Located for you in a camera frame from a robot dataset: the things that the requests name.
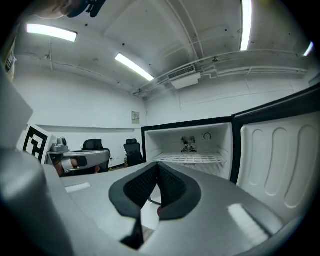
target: refrigerator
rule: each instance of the refrigerator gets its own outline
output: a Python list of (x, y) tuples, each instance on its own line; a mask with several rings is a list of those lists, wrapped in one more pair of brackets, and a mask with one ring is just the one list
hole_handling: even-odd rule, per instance
[[(289, 222), (304, 214), (319, 182), (320, 84), (231, 116), (141, 132), (145, 162), (228, 180)], [(158, 186), (149, 201), (161, 205)]]

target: white ceiling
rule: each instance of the white ceiling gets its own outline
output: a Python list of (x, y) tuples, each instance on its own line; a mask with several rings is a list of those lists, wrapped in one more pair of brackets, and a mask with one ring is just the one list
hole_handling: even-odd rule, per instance
[[(54, 69), (117, 86), (129, 93), (166, 81), (166, 73), (197, 61), (200, 72), (273, 66), (307, 69), (302, 57), (309, 46), (303, 31), (276, 0), (252, 0), (248, 51), (239, 52), (242, 29), (240, 0), (107, 0), (96, 18), (83, 12), (75, 18), (41, 19), (28, 23), (78, 32), (75, 43), (28, 34), (21, 25), (15, 55), (20, 61), (46, 58), (52, 47)], [(122, 53), (149, 74), (145, 80), (115, 60)]]

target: freezer compartment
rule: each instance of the freezer compartment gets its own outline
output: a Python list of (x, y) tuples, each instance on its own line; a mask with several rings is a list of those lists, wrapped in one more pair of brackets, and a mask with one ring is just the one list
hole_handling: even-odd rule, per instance
[[(233, 158), (231, 123), (188, 126), (145, 132), (147, 162), (173, 163), (230, 179)], [(151, 199), (161, 203), (158, 186)]]

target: air vent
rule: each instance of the air vent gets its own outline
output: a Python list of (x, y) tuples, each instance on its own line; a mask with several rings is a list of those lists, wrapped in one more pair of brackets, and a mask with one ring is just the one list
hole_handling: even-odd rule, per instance
[(184, 76), (188, 76), (188, 75), (194, 74), (195, 72), (196, 72), (195, 66), (188, 66), (186, 68), (183, 68), (183, 69), (180, 69), (180, 70), (178, 70), (176, 72), (168, 74), (168, 78), (170, 80), (177, 79), (177, 78), (181, 78), (181, 77), (184, 77)]
[(182, 145), (186, 145), (186, 144), (196, 144), (196, 137), (195, 137), (195, 136), (182, 137), (182, 139), (181, 139), (181, 144), (182, 144)]
[(209, 141), (209, 140), (211, 140), (211, 138), (212, 138), (212, 136), (211, 136), (211, 133), (209, 133), (209, 132), (206, 132), (206, 133), (202, 134), (202, 139), (204, 141)]
[(196, 163), (184, 162), (184, 166), (196, 166)]
[(197, 151), (195, 150), (195, 148), (193, 146), (185, 146), (182, 149), (182, 152), (184, 152), (184, 153), (195, 153)]

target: wall sign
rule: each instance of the wall sign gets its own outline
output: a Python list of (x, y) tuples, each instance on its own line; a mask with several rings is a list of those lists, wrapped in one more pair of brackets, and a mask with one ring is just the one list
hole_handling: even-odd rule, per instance
[(132, 116), (132, 124), (139, 125), (140, 124), (140, 113), (132, 111), (131, 116)]

